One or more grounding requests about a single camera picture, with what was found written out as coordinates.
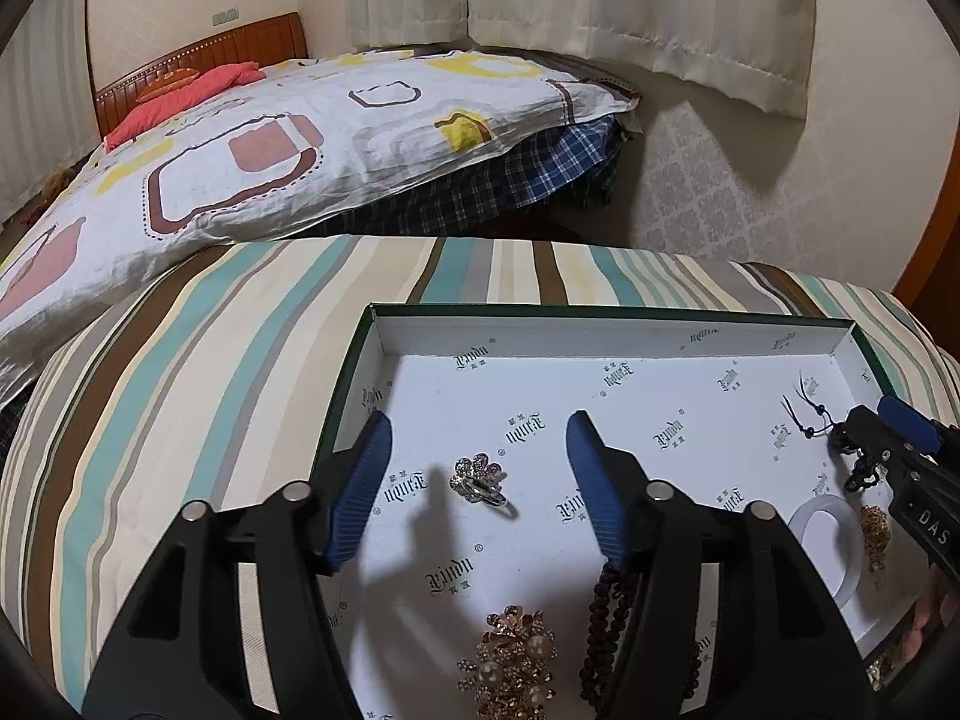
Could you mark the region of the person's hand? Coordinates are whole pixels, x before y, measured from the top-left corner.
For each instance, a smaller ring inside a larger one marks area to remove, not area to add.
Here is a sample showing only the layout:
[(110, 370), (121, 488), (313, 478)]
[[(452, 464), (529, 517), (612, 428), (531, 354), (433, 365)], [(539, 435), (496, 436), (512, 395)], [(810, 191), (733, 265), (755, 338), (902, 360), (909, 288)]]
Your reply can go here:
[(910, 622), (893, 644), (885, 645), (880, 655), (867, 667), (871, 688), (878, 692), (890, 681), (898, 668), (914, 660), (924, 640), (937, 628), (946, 628), (958, 610), (958, 590), (945, 578), (935, 574), (924, 587), (910, 613)]

